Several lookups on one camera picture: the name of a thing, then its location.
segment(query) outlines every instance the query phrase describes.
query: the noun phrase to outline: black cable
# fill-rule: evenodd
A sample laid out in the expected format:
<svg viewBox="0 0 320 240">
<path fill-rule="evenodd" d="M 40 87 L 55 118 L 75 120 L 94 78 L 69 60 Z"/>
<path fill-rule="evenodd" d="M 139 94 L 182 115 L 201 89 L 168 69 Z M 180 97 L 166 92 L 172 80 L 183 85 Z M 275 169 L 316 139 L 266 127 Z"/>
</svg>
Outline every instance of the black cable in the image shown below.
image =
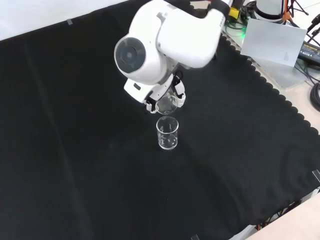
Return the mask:
<svg viewBox="0 0 320 240">
<path fill-rule="evenodd" d="M 235 29 L 235 30 L 244 30 L 244 29 L 246 29 L 246 27 L 234 27 L 234 26 L 230 26 L 229 24 L 227 24 L 226 27 L 228 27 L 230 29 Z"/>
<path fill-rule="evenodd" d="M 292 26 L 296 27 L 296 28 L 300 28 L 297 24 L 294 23 L 294 21 L 292 21 L 292 19 L 288 20 Z M 312 39 L 316 44 L 318 44 L 318 46 L 320 47 L 320 43 L 317 42 L 312 36 L 309 35 L 309 33 L 306 34 L 310 39 Z"/>
<path fill-rule="evenodd" d="M 281 0 L 281 16 L 284 15 L 284 0 Z"/>
<path fill-rule="evenodd" d="M 319 34 L 319 32 L 320 32 L 320 27 L 317 29 L 317 30 L 314 30 L 313 32 L 312 32 L 312 38 L 310 37 L 310 39 L 308 40 L 308 43 L 310 43 L 310 41 L 311 40 L 315 40 L 314 38 Z"/>
<path fill-rule="evenodd" d="M 303 72 L 301 72 L 297 67 L 295 67 L 295 68 L 296 68 L 300 73 L 302 73 L 302 74 L 305 75 L 307 78 L 309 78 L 313 84 L 315 84 L 315 83 L 312 81 L 312 79 L 316 80 L 317 82 L 320 82 L 320 80 L 318 80 L 318 79 L 316 79 L 315 77 L 311 76 L 311 75 L 309 74 L 309 72 L 306 72 L 306 71 L 302 68 L 302 66 L 299 64 L 299 62 L 296 62 L 296 64 L 299 66 L 299 68 L 301 68 L 301 70 L 302 70 Z"/>
<path fill-rule="evenodd" d="M 299 72 L 301 72 L 302 74 L 304 74 L 307 78 L 310 79 L 310 81 L 313 83 L 313 87 L 311 89 L 311 92 L 310 92 L 310 102 L 312 104 L 312 106 L 317 109 L 319 112 L 320 112 L 320 96 L 319 96 L 319 88 L 320 88 L 320 80 L 314 78 L 313 76 L 311 76 L 309 74 L 309 71 L 308 71 L 308 67 L 306 68 L 306 71 L 301 67 L 301 65 L 296 62 L 296 64 L 299 66 L 299 68 L 301 68 L 301 70 L 303 72 L 301 72 L 297 67 L 295 67 Z"/>
<path fill-rule="evenodd" d="M 320 112 L 320 96 L 319 96 L 319 88 L 320 83 L 317 82 L 310 92 L 310 102 L 312 106 L 314 106 L 315 109 L 317 109 Z"/>
</svg>

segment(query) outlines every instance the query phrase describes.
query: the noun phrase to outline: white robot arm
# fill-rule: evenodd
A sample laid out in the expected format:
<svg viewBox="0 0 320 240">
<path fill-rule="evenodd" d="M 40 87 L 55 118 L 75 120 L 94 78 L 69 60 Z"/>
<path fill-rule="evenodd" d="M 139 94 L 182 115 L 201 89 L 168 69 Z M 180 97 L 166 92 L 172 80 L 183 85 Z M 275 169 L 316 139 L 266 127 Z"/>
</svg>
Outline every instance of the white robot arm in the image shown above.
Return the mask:
<svg viewBox="0 0 320 240">
<path fill-rule="evenodd" d="M 173 75 L 180 64 L 202 68 L 214 57 L 232 0 L 215 0 L 205 18 L 194 17 L 164 0 L 152 0 L 135 14 L 129 33 L 115 46 L 117 67 L 128 80 L 124 89 L 146 109 L 171 88 L 185 102 L 185 87 Z"/>
</svg>

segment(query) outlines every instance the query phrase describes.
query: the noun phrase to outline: black table cover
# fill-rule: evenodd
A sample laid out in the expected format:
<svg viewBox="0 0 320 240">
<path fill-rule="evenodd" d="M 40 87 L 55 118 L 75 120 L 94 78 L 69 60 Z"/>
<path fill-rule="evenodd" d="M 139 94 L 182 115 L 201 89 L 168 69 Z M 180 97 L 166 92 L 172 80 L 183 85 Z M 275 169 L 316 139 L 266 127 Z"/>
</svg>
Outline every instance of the black table cover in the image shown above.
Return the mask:
<svg viewBox="0 0 320 240">
<path fill-rule="evenodd" d="M 0 43 L 0 239 L 226 240 L 318 186 L 318 131 L 224 37 L 160 149 L 114 63 L 140 6 Z"/>
</svg>

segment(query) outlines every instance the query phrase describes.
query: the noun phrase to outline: white table surface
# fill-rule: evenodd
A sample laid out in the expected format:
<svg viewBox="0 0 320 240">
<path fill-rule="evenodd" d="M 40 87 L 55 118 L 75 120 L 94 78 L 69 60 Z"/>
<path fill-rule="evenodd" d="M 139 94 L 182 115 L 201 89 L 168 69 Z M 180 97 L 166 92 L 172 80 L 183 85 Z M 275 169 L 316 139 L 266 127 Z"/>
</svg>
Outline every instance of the white table surface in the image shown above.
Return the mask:
<svg viewBox="0 0 320 240">
<path fill-rule="evenodd" d="M 319 240 L 320 194 L 305 201 L 248 240 Z"/>
</svg>

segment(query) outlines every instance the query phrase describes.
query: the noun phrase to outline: glass beaker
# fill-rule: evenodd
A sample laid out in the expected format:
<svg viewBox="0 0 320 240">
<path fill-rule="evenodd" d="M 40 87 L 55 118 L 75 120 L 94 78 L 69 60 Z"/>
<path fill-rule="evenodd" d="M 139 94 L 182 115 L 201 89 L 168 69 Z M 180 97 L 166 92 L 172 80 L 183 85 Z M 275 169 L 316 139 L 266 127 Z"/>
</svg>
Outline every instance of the glass beaker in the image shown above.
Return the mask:
<svg viewBox="0 0 320 240">
<path fill-rule="evenodd" d="M 178 144 L 178 121 L 172 116 L 162 116 L 156 122 L 158 143 L 164 150 L 174 149 Z"/>
<path fill-rule="evenodd" d="M 172 114 L 177 107 L 178 98 L 170 91 L 170 89 L 155 104 L 155 109 L 162 115 Z"/>
</svg>

